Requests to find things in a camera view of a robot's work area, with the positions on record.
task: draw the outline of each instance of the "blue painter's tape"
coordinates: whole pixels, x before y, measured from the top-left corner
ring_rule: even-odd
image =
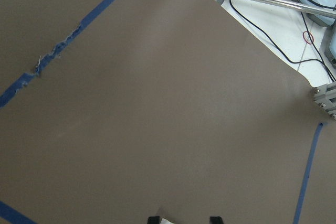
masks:
[[[95,18],[98,17],[113,1],[115,0],[103,0],[99,5],[95,7],[84,19],[81,21],[83,29],[85,29]]]
[[[41,61],[35,68],[34,74],[24,73],[17,79],[1,96],[0,96],[0,108],[5,106],[15,94],[24,86],[38,76],[49,63],[59,55],[88,25],[91,24],[112,2],[115,0],[103,0],[97,5],[84,19],[80,22],[80,25],[74,30],[65,40],[58,43],[53,50],[44,55]]]
[[[5,106],[15,94],[22,89],[24,86],[27,86],[31,80],[35,78],[35,74],[24,73],[17,79],[8,89],[0,96],[0,108]]]
[[[15,209],[0,201],[0,217],[12,224],[36,224]]]
[[[77,27],[76,30],[74,30],[65,40],[62,42],[56,44],[56,46],[53,48],[53,50],[44,55],[37,67],[35,68],[35,73],[39,75],[41,71],[49,65],[49,63],[55,59],[57,55],[59,55],[63,49],[65,49],[81,32],[82,32],[82,27],[79,26]]]
[[[313,142],[311,143],[310,152],[309,152],[309,156],[308,156],[308,161],[307,161],[307,165],[306,165],[306,171],[305,171],[305,174],[304,174],[303,180],[302,180],[300,195],[299,195],[298,203],[296,205],[293,224],[298,224],[299,220],[300,220],[300,215],[301,215],[303,201],[305,200],[305,194],[306,194],[306,190],[307,190],[310,170],[311,170],[311,166],[313,164],[314,154],[315,154],[317,142],[319,140],[319,136],[320,136],[320,133],[322,131],[322,128],[323,128],[323,123],[319,123],[319,125],[317,126],[317,128],[315,130]]]

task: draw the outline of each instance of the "metal rod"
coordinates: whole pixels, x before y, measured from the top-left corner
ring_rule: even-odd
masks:
[[[318,6],[305,5],[288,0],[253,0],[261,3],[266,3],[270,5],[276,5],[280,7],[285,7],[288,9],[294,9],[299,12],[312,13],[316,15],[322,15],[329,18],[336,18],[336,12],[327,10]]]

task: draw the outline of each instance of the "torn tape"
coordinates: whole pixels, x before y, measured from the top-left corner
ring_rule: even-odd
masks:
[[[88,25],[91,24],[92,21],[94,21],[114,1],[115,0],[103,0],[87,16],[85,16],[84,19],[82,19],[77,29],[75,29],[65,40],[58,43],[50,53],[44,55],[43,58],[39,60],[33,74],[24,73],[22,76],[20,76],[19,79],[17,79],[12,85],[10,85],[10,87],[0,96],[0,108],[5,106],[20,89],[22,89],[24,86],[27,86],[31,80],[38,76],[57,55],[59,55]]]

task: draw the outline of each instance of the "red cable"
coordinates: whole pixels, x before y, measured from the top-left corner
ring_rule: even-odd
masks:
[[[311,38],[311,39],[309,38],[309,39],[311,40],[311,42],[309,42],[308,39],[305,38],[305,33],[309,33],[310,36],[308,36],[308,38],[309,38],[309,37]],[[314,36],[313,36],[313,34],[311,34],[311,32],[304,31],[303,34],[302,34],[302,36],[303,36],[303,39],[305,40],[305,42],[306,42],[307,44],[312,45],[312,44],[314,43]]]

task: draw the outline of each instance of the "brown mat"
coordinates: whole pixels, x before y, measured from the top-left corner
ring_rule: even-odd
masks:
[[[213,0],[116,0],[1,110],[0,200],[38,223],[291,223],[330,121],[301,222],[332,223],[310,91]]]

